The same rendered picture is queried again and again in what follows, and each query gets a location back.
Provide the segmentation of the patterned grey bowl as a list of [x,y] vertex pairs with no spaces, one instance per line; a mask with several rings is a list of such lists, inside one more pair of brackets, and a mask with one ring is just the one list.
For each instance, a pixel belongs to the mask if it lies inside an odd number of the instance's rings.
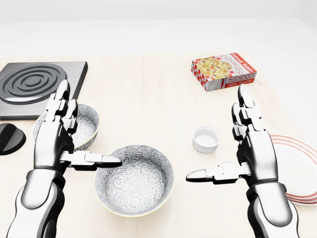
[[99,168],[95,193],[110,212],[123,217],[145,216],[169,198],[174,182],[168,158],[146,145],[130,145],[112,152],[122,161],[117,168]]
[[76,132],[71,135],[74,151],[86,150],[97,137],[100,122],[99,115],[92,107],[79,104],[76,122]]

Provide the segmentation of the small white ramekin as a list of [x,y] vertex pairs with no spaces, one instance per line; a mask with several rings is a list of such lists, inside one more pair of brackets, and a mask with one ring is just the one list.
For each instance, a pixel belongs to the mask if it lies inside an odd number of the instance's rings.
[[193,147],[200,153],[213,153],[219,143],[219,132],[210,126],[199,126],[193,132]]

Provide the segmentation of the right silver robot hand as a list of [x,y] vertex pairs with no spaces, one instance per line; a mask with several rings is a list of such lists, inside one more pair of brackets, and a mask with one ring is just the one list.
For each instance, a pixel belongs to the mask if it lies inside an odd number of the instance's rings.
[[261,125],[262,118],[245,84],[238,88],[239,103],[232,106],[232,133],[239,142],[237,159],[221,163],[213,169],[197,170],[186,176],[188,182],[235,183],[243,178],[248,186],[259,182],[278,181],[277,161],[269,133]]

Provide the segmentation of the flat dark stove plate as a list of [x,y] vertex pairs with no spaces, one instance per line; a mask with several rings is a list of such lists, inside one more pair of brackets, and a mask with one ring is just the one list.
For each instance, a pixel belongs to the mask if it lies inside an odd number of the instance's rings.
[[0,71],[0,120],[37,119],[64,79],[77,99],[87,70],[86,61],[8,63]]

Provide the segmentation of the red cookies box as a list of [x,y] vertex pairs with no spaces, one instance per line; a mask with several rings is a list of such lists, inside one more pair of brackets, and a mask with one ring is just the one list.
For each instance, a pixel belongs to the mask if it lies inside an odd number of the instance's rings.
[[207,92],[253,83],[257,74],[238,53],[195,59],[191,71]]

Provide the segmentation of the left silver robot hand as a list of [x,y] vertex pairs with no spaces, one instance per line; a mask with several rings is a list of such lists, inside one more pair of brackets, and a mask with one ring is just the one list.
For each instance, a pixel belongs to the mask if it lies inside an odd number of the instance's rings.
[[49,98],[35,143],[34,167],[61,173],[69,165],[79,171],[120,167],[122,161],[117,157],[74,151],[72,135],[77,130],[78,104],[75,99],[69,100],[69,94],[70,84],[65,79]]

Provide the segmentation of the round black stove knob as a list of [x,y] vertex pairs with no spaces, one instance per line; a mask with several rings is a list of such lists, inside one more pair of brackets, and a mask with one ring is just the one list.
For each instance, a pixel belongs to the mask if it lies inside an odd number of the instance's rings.
[[20,149],[26,141],[22,130],[11,123],[0,124],[0,155],[8,155]]

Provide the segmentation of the white plate with red rings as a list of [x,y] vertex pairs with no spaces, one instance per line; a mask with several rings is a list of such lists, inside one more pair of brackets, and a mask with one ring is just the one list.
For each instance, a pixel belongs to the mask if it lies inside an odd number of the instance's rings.
[[278,165],[278,180],[293,203],[317,206],[317,149],[289,135],[271,136]]

